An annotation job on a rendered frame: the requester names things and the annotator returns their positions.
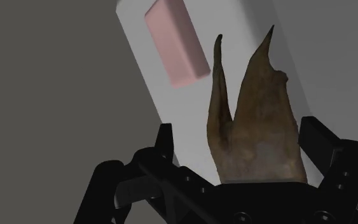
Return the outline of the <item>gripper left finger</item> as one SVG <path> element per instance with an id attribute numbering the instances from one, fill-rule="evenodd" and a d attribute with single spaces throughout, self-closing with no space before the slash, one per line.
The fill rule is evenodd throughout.
<path id="1" fill-rule="evenodd" d="M 172 126 L 160 125 L 155 145 L 127 165 L 100 163 L 93 171 L 74 224 L 125 224 L 134 202 L 146 200 L 167 224 L 221 224 L 209 195 L 214 186 L 173 164 Z"/>

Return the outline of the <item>brown pointed figure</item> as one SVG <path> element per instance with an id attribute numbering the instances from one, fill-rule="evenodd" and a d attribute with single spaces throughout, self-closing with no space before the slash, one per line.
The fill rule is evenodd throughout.
<path id="1" fill-rule="evenodd" d="M 235 113 L 228 105 L 223 37 L 216 38 L 207 142 L 222 184 L 307 182 L 288 77 L 270 63 L 272 36 L 270 29 L 249 60 Z"/>

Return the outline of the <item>pink rectangular block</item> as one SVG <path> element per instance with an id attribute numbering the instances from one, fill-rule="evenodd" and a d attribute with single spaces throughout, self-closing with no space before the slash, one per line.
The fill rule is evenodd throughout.
<path id="1" fill-rule="evenodd" d="M 156 0 L 144 20 L 174 88 L 185 87 L 210 74 L 184 0 Z"/>

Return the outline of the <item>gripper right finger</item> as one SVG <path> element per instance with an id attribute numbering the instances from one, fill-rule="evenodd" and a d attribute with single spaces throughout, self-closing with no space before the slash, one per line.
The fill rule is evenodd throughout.
<path id="1" fill-rule="evenodd" d="M 307 224 L 358 224 L 358 141 L 304 116 L 298 144 L 323 175 Z"/>

